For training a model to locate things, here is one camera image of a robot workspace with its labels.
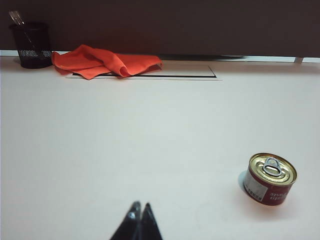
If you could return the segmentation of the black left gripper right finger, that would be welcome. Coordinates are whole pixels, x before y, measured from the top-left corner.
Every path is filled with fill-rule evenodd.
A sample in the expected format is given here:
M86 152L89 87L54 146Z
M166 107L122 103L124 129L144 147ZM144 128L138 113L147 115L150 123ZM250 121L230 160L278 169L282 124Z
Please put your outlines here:
M140 220L140 239L141 240L162 240L162 235L158 227L156 218L153 214L151 204L148 202L142 212Z

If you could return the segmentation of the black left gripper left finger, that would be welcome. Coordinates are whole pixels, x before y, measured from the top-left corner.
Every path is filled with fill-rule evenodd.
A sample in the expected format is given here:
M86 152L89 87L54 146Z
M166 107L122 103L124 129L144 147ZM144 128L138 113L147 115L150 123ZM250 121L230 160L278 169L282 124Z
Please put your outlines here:
M141 239L141 203L134 201L125 214L122 222L113 233L111 240Z

